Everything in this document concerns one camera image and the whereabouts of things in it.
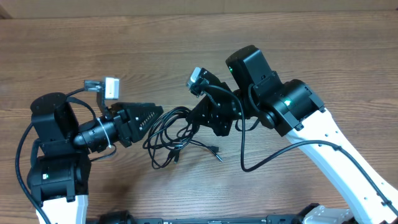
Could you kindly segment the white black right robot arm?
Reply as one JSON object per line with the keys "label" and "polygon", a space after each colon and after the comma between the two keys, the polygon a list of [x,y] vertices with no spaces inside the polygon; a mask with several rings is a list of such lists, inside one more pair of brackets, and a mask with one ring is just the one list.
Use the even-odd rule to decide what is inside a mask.
{"label": "white black right robot arm", "polygon": [[397,190],[346,139],[320,97],[303,81],[282,82],[261,50],[248,45],[226,59],[237,90],[197,67],[187,86],[200,102],[188,122],[227,136],[234,121],[257,118],[300,149],[348,204],[346,209],[313,204],[286,223],[396,223]]}

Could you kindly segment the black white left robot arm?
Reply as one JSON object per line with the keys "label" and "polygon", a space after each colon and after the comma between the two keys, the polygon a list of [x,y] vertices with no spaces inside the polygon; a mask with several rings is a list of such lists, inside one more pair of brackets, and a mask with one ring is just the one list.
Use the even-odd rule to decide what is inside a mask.
{"label": "black white left robot arm", "polygon": [[45,213],[41,222],[85,223],[88,179],[93,159],[119,142],[124,147],[144,138],[163,109],[154,103],[105,105],[107,96],[96,94],[100,117],[79,124],[72,103],[86,103],[71,94],[49,93],[33,101],[32,125],[38,140],[31,153],[28,187],[33,201]]}

